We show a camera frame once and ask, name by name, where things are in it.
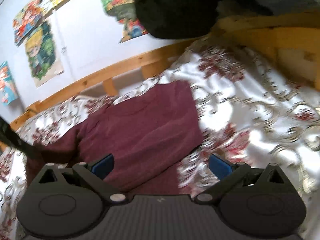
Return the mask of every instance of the blue gripper pad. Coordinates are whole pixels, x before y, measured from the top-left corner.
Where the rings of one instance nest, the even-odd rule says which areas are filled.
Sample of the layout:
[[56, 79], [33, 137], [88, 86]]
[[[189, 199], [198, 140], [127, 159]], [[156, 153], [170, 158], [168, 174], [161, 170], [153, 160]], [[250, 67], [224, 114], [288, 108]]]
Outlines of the blue gripper pad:
[[115, 159], [112, 154], [109, 154], [94, 164], [91, 168], [91, 172], [98, 178], [104, 179], [113, 170], [114, 165]]
[[209, 157], [209, 169], [219, 180], [222, 180], [233, 172], [230, 164], [213, 154]]

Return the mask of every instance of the bed sheet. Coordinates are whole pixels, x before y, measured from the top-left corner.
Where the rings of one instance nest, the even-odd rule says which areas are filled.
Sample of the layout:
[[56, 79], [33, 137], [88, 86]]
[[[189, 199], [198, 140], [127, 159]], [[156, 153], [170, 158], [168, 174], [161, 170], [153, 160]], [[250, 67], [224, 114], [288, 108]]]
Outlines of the bed sheet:
[[[178, 167], [181, 194], [194, 197], [218, 181], [208, 168], [211, 153], [257, 168], [278, 163], [307, 206], [300, 234], [316, 240], [320, 95], [285, 79], [249, 48], [215, 45], [203, 38], [187, 48], [170, 69], [142, 82], [137, 89], [118, 98], [71, 98], [29, 119], [18, 133], [29, 143], [51, 143], [102, 105], [118, 104], [157, 83], [174, 80], [190, 83], [204, 134], [202, 145]], [[24, 162], [22, 153], [10, 149], [0, 157], [0, 236], [5, 240], [23, 235], [15, 207], [25, 190]]]

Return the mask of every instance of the bed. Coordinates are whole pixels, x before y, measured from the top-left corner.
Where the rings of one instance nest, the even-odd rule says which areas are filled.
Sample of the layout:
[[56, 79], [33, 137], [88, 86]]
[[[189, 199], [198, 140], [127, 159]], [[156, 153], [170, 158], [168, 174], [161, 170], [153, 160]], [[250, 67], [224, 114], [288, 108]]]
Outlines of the bed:
[[[320, 34], [314, 28], [277, 27], [220, 29], [219, 35], [224, 38], [209, 35], [182, 41], [108, 66], [34, 103], [11, 126], [29, 143], [52, 143], [105, 104], [138, 96], [156, 83], [186, 80], [194, 95], [204, 141], [180, 162], [180, 193], [194, 197], [218, 181], [208, 169], [211, 153], [257, 168], [276, 162], [307, 206], [301, 236], [318, 239], [320, 94], [285, 78], [281, 74], [285, 70], [273, 66], [279, 66], [279, 48], [303, 49], [315, 55], [312, 60], [318, 63], [320, 39], [314, 37]], [[119, 96], [112, 78], [136, 68], [141, 68], [145, 81]], [[318, 77], [303, 80], [320, 88]], [[98, 83], [107, 95], [79, 95]], [[0, 157], [0, 237], [5, 240], [23, 237], [15, 208], [26, 189], [25, 161], [21, 152], [8, 147]]]

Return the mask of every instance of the wooden bed frame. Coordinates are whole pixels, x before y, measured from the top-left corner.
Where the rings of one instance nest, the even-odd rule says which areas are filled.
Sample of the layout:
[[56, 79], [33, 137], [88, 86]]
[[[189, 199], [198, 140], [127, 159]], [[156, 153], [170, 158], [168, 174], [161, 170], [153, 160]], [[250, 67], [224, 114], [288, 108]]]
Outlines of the wooden bed frame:
[[[318, 28], [320, 28], [320, 13], [307, 12], [279, 17], [227, 17], [216, 23], [212, 28], [212, 33], [259, 51], [286, 76], [294, 76], [294, 79], [299, 79], [299, 76], [304, 76], [306, 71], [309, 72], [309, 76], [313, 78], [307, 81], [320, 90], [320, 68], [317, 67], [320, 66], [320, 29]], [[116, 95], [118, 91], [114, 87], [113, 77], [140, 67], [145, 79], [156, 76], [170, 67], [169, 58], [180, 56], [193, 41], [194, 39], [177, 42], [107, 66], [74, 82], [42, 102], [33, 103], [27, 107], [24, 114], [11, 122], [10, 126], [13, 130], [17, 130], [35, 114], [99, 83], [102, 83], [108, 95]], [[281, 57], [279, 53], [281, 49], [302, 50], [305, 53], [302, 60], [313, 62], [314, 66], [308, 69], [299, 68], [300, 74], [292, 75], [290, 67], [289, 69], [283, 67], [286, 59]], [[287, 61], [294, 56], [293, 53], [294, 51], [291, 52], [291, 55], [286, 54]], [[0, 147], [4, 150], [6, 145], [0, 144]]]

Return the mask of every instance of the triangular hole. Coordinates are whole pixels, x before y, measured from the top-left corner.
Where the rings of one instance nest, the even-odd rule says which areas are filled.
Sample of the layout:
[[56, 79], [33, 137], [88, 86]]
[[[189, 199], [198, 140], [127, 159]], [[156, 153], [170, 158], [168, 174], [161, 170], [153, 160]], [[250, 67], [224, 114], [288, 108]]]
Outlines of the triangular hole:
[[281, 178], [279, 172], [277, 170], [273, 171], [273, 173], [271, 174], [270, 180], [269, 182], [273, 182], [273, 183], [284, 183], [283, 179]]
[[56, 176], [54, 175], [53, 170], [46, 170], [39, 183], [48, 183], [57, 181]]

